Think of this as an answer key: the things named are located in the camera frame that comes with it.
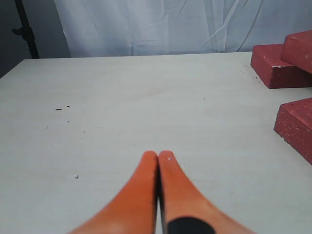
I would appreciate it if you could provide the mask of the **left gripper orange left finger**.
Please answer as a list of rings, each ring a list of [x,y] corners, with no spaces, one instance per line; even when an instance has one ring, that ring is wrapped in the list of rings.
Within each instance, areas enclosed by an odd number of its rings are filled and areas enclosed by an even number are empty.
[[[153,234],[156,230],[158,157],[144,152],[119,193],[72,234]]]

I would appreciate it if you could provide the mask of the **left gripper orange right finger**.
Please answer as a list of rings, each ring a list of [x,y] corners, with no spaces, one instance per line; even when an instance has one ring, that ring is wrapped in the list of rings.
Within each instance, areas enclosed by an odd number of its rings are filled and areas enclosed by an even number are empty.
[[[164,234],[240,234],[241,224],[214,206],[187,178],[171,151],[158,156]]]

